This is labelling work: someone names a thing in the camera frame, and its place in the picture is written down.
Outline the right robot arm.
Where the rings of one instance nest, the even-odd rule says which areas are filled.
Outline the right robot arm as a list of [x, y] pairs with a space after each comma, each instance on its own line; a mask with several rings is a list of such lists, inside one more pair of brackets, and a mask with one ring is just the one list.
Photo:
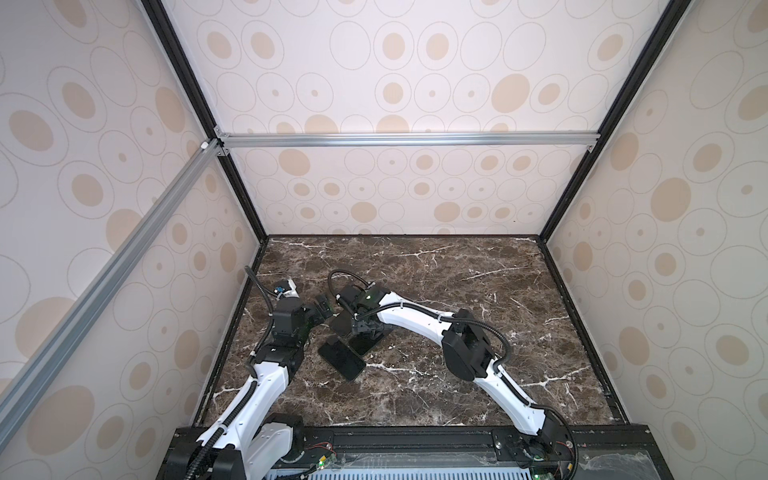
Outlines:
[[570, 426], [557, 410], [536, 403], [506, 372], [503, 363], [511, 345], [498, 329], [467, 309], [438, 311], [373, 283], [365, 288], [350, 283], [334, 299], [351, 317], [353, 328], [378, 332], [399, 327], [438, 344], [446, 368], [479, 386], [510, 417], [521, 436], [518, 457], [523, 463], [556, 461], [562, 479], [575, 475], [578, 446]]

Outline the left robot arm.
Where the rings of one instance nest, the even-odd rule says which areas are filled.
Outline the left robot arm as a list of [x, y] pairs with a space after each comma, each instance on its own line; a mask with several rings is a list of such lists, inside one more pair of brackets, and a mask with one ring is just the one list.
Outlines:
[[269, 413], [303, 359], [311, 330], [333, 316], [327, 298], [305, 302], [284, 293], [268, 330], [246, 363], [249, 376], [224, 413], [206, 430], [180, 429], [160, 479], [262, 479], [281, 460], [304, 454], [303, 420]]

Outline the blue phone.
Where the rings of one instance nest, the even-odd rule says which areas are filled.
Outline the blue phone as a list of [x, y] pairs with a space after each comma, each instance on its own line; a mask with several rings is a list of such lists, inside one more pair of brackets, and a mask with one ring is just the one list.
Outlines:
[[364, 357], [391, 332], [392, 328], [388, 325], [361, 330], [352, 334], [348, 340], [348, 345], [357, 355]]

